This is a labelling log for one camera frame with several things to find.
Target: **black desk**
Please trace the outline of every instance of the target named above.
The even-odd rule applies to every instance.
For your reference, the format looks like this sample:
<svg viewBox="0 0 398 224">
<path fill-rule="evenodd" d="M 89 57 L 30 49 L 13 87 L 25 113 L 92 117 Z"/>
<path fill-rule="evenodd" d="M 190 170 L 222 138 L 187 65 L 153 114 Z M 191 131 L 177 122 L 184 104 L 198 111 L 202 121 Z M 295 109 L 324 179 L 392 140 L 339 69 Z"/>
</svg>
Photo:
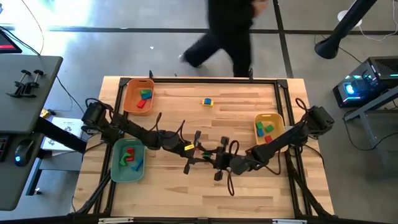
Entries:
<svg viewBox="0 0 398 224">
<path fill-rule="evenodd" d="M 0 133 L 12 135 L 7 156 L 3 162 L 0 162 L 0 210 L 16 208 L 40 151 L 44 135 L 54 140 L 60 139 L 58 142 L 64 144 L 65 141 L 78 141 L 85 149 L 84 141 L 40 118 L 40 112 L 57 77 L 62 60 L 61 57 L 53 56 L 0 55 Z M 32 90 L 36 98 L 12 98 L 6 95 L 15 91 L 14 81 L 19 81 L 22 77 L 21 70 L 32 73 L 31 77 L 26 76 L 22 81 L 26 83 L 34 80 L 33 71 L 37 69 L 46 75 L 39 77 L 37 82 L 40 86 Z M 34 140 L 35 146 L 29 163 L 24 167 L 18 167 L 14 164 L 14 152 L 23 139 Z"/>
</svg>

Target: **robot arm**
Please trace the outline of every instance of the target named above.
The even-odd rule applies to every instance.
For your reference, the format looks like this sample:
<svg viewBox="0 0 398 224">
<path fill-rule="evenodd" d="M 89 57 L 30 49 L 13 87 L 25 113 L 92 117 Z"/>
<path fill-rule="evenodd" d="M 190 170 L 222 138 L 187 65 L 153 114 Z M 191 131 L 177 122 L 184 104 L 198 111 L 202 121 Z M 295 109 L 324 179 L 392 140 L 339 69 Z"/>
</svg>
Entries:
<svg viewBox="0 0 398 224">
<path fill-rule="evenodd" d="M 268 165 L 275 153 L 285 146 L 303 146 L 308 135 L 319 136 L 329 131 L 335 121 L 323 107 L 313 106 L 292 129 L 271 141 L 246 150 L 245 156 L 235 156 L 229 166 L 236 175 L 245 171 L 259 170 Z"/>
<path fill-rule="evenodd" d="M 87 125 L 83 127 L 84 131 L 87 132 L 90 129 L 100 131 L 102 138 L 113 145 L 119 139 L 121 130 L 141 140 L 149 149 L 159 150 L 162 147 L 166 151 L 188 159 L 184 168 L 185 174 L 189 173 L 191 165 L 197 162 L 209 162 L 217 170 L 215 180 L 221 180 L 222 170 L 226 170 L 229 167 L 237 175 L 241 175 L 245 171 L 259 170 L 261 167 L 266 166 L 275 153 L 283 147 L 303 146 L 308 140 L 308 135 L 322 135 L 329 131 L 334 123 L 333 118 L 323 107 L 313 106 L 309 110 L 303 107 L 306 113 L 292 129 L 269 144 L 261 144 L 246 150 L 245 156 L 236 155 L 236 153 L 232 154 L 231 149 L 228 152 L 226 151 L 226 147 L 229 144 L 229 138 L 227 137 L 221 138 L 221 146 L 215 150 L 207 151 L 201 146 L 199 142 L 200 131 L 197 131 L 193 147 L 210 154 L 209 157 L 200 159 L 194 158 L 194 149 L 186 150 L 186 147 L 191 145 L 191 142 L 183 140 L 178 134 L 178 132 L 182 133 L 183 123 L 176 132 L 158 130 L 157 124 L 162 116 L 162 113 L 160 113 L 155 126 L 150 130 L 146 130 L 123 115 L 116 113 L 110 105 L 96 99 L 88 100 L 95 100 L 95 102 L 87 105 L 86 113 L 81 119 Z M 109 110 L 109 117 L 111 118 L 110 123 L 105 118 L 107 110 Z M 213 154 L 216 154 L 214 160 L 211 159 Z"/>
</svg>

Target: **red light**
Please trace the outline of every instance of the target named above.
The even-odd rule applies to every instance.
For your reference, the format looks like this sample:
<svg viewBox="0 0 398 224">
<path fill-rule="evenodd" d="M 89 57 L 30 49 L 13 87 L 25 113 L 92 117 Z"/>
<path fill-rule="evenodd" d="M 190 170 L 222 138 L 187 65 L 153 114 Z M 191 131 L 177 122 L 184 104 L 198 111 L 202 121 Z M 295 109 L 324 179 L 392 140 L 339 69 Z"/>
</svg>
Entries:
<svg viewBox="0 0 398 224">
<path fill-rule="evenodd" d="M 14 46 L 12 45 L 0 45 L 0 49 L 13 49 Z"/>
</svg>

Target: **wooden tabletop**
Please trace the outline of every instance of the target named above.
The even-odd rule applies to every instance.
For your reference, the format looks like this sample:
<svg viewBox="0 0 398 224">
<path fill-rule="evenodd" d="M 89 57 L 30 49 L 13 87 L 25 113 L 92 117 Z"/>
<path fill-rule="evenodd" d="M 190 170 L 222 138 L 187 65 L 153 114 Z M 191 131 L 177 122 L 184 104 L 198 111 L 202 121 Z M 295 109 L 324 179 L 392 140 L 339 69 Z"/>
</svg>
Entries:
<svg viewBox="0 0 398 224">
<path fill-rule="evenodd" d="M 120 77 L 104 77 L 99 99 L 114 105 Z M 301 98 L 308 104 L 302 79 L 288 79 L 289 92 L 298 121 L 302 115 L 295 103 Z M 201 142 L 207 149 L 220 144 L 222 136 L 240 142 L 240 153 L 255 145 L 254 116 L 276 113 L 275 93 L 266 84 L 203 84 L 156 83 L 152 114 L 147 117 L 129 116 L 144 128 L 151 128 L 159 112 L 163 116 L 160 129 L 177 130 L 185 119 L 183 137 L 192 141 L 196 130 L 202 132 Z M 200 104 L 204 97 L 215 101 L 213 108 Z M 281 92 L 284 114 L 287 117 L 284 95 Z M 120 113 L 123 112 L 124 97 Z M 97 144 L 99 137 L 90 139 L 88 147 Z M 318 149 L 316 141 L 308 145 Z M 105 146 L 97 147 L 84 156 L 76 186 L 74 206 L 80 208 L 98 185 Z M 326 211 L 333 213 L 322 160 L 313 151 L 302 153 L 308 188 Z M 267 169 L 233 176 L 235 196 L 231 197 L 222 181 L 214 181 L 215 170 L 209 164 L 192 166 L 189 175 L 183 173 L 186 159 L 159 150 L 146 150 L 144 177 L 135 183 L 116 184 L 112 216 L 130 217 L 212 217 L 212 218 L 292 218 L 292 200 L 284 155 L 280 155 L 282 172 L 274 175 Z M 269 167 L 278 170 L 277 154 Z M 104 191 L 103 210 L 108 195 Z"/>
</svg>

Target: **computer mouse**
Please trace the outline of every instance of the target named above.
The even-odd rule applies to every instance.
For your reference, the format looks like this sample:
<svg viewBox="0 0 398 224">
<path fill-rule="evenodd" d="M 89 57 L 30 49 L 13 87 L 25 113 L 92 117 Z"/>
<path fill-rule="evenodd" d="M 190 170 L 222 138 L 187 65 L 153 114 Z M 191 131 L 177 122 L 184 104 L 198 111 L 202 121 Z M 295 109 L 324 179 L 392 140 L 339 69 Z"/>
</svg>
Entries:
<svg viewBox="0 0 398 224">
<path fill-rule="evenodd" d="M 32 157 L 34 148 L 34 141 L 31 139 L 24 139 L 19 142 L 14 155 L 14 162 L 17 166 L 26 166 Z"/>
</svg>

